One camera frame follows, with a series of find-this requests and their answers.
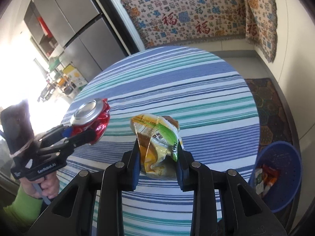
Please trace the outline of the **green sleeve forearm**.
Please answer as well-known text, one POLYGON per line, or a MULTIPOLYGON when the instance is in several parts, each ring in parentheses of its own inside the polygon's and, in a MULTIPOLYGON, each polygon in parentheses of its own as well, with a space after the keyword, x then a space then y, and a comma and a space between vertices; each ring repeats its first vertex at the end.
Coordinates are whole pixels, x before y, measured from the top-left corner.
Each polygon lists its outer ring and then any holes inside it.
POLYGON ((42 203, 42 199, 27 195, 22 186, 20 186, 12 204, 1 208, 1 224, 14 232, 27 232, 38 219, 42 203))

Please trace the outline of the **person's left hand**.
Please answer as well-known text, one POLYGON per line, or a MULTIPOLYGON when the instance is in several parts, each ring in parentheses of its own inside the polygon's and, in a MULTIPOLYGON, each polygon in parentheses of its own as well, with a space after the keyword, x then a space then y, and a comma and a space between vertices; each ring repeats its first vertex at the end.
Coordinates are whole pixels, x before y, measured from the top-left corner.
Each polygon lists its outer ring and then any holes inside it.
POLYGON ((46 177, 39 178, 34 182, 29 181, 25 177, 21 178, 19 181, 24 192, 33 198, 39 199, 41 197, 48 197, 49 199, 53 199, 59 193, 60 184, 56 171, 47 175, 46 177), (42 193, 39 193, 34 188, 33 184, 39 184, 42 189, 42 193))

